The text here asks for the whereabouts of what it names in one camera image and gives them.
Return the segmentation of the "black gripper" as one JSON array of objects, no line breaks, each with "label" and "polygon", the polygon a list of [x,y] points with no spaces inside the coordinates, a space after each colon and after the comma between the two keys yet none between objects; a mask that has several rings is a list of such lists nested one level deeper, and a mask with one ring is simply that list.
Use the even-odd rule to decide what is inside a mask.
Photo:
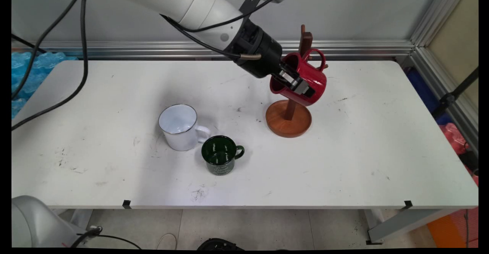
[{"label": "black gripper", "polygon": [[278,94],[288,90],[297,95],[311,99],[316,94],[309,82],[301,77],[298,69],[298,55],[287,55],[280,67],[282,47],[271,38],[260,26],[247,19],[240,27],[231,42],[231,52],[234,54],[260,55],[258,60],[234,59],[234,63],[256,78],[277,75],[281,86]]}]

